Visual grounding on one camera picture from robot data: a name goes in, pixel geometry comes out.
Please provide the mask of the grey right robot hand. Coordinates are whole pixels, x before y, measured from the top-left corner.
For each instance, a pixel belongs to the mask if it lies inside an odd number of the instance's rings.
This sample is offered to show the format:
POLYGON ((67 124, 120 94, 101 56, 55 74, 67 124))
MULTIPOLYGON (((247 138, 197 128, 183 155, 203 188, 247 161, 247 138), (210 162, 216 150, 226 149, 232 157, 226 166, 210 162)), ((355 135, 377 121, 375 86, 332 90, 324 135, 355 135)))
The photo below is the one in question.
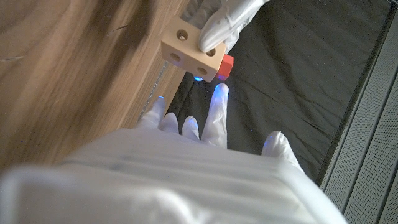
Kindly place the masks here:
POLYGON ((203 131, 179 126, 157 99, 133 129, 119 129, 50 167, 1 178, 2 223, 344 223, 304 173, 287 138, 260 155, 227 147, 228 87, 216 86, 203 131))

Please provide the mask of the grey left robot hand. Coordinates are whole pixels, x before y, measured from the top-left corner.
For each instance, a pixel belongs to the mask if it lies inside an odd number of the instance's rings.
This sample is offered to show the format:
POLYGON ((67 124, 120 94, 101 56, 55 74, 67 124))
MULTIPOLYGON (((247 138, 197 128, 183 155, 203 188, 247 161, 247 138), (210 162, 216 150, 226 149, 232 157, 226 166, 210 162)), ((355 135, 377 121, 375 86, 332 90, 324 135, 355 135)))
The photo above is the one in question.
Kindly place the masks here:
POLYGON ((202 52, 226 44, 229 52, 240 32, 269 0, 190 0, 181 19, 201 30, 197 45, 202 52))

